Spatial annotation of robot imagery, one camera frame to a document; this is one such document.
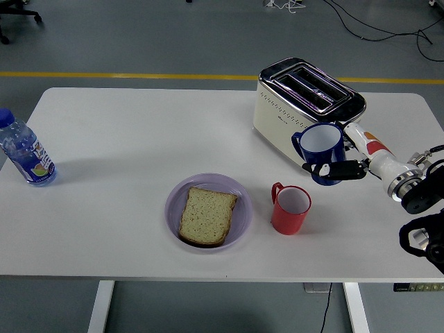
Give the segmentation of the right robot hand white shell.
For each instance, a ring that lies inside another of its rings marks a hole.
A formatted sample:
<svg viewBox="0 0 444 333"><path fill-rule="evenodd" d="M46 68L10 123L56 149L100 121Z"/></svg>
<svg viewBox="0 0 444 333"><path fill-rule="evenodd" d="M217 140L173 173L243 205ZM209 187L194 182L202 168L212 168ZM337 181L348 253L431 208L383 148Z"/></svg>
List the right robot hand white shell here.
<svg viewBox="0 0 444 333"><path fill-rule="evenodd" d="M399 161L378 138L355 122L317 123L291 137L303 159L302 168L320 185L358 180L371 173L382 181L389 196L422 172Z"/></svg>

